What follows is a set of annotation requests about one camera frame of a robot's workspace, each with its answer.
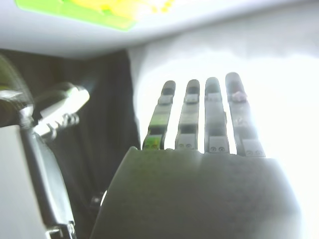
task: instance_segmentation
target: white wall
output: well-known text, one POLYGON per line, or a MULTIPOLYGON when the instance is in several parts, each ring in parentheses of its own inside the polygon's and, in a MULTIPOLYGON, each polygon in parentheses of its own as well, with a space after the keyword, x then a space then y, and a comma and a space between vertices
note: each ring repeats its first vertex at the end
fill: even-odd
MULTIPOLYGON (((283 166, 301 203, 307 237, 319 238, 319 2, 211 25, 129 50, 134 107, 143 142, 165 81, 176 93, 165 147, 174 148, 186 84, 201 83, 199 150, 203 151, 204 84, 240 74, 268 157, 283 166)), ((231 150, 236 152, 231 139, 231 150)))

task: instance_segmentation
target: dark backdrop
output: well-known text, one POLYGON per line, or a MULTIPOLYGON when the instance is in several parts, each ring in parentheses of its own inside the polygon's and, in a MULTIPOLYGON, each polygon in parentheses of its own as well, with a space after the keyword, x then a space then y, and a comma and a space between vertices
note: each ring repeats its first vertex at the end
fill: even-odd
POLYGON ((50 143, 69 193, 77 236, 87 239, 95 222, 93 195, 104 192, 130 146, 139 147, 126 51, 87 61, 0 50, 19 70, 33 96, 60 82, 84 86, 90 101, 78 126, 50 143))

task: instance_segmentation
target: white ceiling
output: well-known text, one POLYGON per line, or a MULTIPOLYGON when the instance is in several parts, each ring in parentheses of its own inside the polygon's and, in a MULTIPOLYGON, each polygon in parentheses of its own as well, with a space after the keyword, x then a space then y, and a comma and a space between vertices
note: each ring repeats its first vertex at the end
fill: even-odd
POLYGON ((128 32, 24 11, 0 1, 0 48, 87 58, 244 13, 306 0, 176 0, 165 17, 144 19, 128 32))

